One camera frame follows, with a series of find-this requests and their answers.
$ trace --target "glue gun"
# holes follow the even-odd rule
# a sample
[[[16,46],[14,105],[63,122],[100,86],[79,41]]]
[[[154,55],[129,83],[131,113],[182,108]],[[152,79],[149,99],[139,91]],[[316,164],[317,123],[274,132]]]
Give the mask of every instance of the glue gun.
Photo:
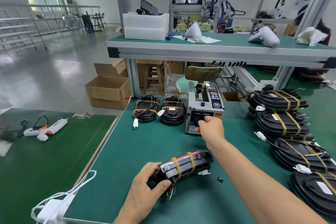
[[[49,128],[43,127],[39,130],[33,130],[32,128],[26,129],[23,132],[24,136],[37,136],[37,139],[41,142],[48,140],[48,135],[53,135],[68,123],[68,119],[60,119],[54,125]]]

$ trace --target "yellow warning label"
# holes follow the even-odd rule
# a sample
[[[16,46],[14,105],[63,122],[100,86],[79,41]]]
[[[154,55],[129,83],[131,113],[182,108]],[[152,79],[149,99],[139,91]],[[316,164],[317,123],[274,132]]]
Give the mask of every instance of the yellow warning label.
[[[222,118],[222,113],[220,113],[220,112],[215,112],[214,117],[221,119],[221,118]]]

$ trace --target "green chair seat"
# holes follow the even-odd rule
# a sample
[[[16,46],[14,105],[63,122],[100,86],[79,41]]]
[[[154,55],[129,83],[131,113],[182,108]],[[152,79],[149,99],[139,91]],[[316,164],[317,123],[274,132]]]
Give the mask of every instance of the green chair seat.
[[[188,83],[189,82],[193,82],[195,86],[198,83],[198,81],[191,81],[191,80],[187,80],[185,77],[182,77],[176,81],[177,90],[182,92],[183,94],[188,94]]]

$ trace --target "gray glossy floor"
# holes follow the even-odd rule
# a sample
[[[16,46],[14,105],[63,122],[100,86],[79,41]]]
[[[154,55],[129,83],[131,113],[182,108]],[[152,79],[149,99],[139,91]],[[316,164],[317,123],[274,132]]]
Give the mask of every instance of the gray glossy floor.
[[[106,40],[116,35],[112,27],[90,37],[54,35],[45,39],[48,51],[0,55],[0,113],[17,107],[120,116],[122,110],[91,107],[84,89],[96,77],[93,63],[111,63]]]

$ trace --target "workbench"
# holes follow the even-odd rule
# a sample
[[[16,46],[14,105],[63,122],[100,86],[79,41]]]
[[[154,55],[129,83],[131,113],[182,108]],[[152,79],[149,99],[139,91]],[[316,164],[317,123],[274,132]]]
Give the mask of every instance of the workbench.
[[[0,115],[0,120],[16,133],[24,119],[29,121],[27,128],[31,128],[41,116],[48,118],[48,126],[59,117],[68,118],[68,123],[47,141],[40,142],[36,136],[17,138],[6,156],[0,157],[0,223],[36,224],[30,217],[31,209],[51,195],[73,187],[117,121],[113,115],[95,114],[90,119],[73,115],[19,108]]]
[[[311,116],[311,132],[322,147],[336,156],[336,128],[331,119],[336,109],[332,104],[336,93],[326,87],[314,88],[315,85],[309,83],[303,87],[308,89],[308,95],[317,91],[314,99],[306,98],[311,105],[307,109]],[[289,188],[290,172],[273,158],[269,144],[254,135],[259,128],[248,114],[248,103],[225,101],[223,104],[225,138],[258,168]],[[185,123],[166,125],[157,117],[155,121],[139,122],[139,127],[133,129],[135,105],[136,99],[132,99],[95,160],[91,169],[96,170],[97,175],[77,193],[64,215],[67,223],[112,223],[133,178],[147,162],[164,162],[188,151],[206,149],[200,136],[185,134]],[[162,196],[142,223],[254,223],[216,160],[209,172],[210,175],[190,176],[179,181],[173,198],[168,201]]]
[[[180,32],[169,32],[180,35]],[[211,44],[196,44],[173,37],[170,40],[125,39],[123,35],[107,41],[107,50],[111,58],[126,59],[130,86],[133,97],[138,97],[138,78],[136,59],[175,60],[196,62],[225,62],[226,66],[273,65],[285,67],[335,67],[336,48],[317,44],[309,47],[296,44],[291,36],[278,36],[278,48],[265,47],[263,44],[249,43],[250,35],[217,34],[202,32],[203,36],[221,40]],[[278,76],[279,85],[286,78]]]

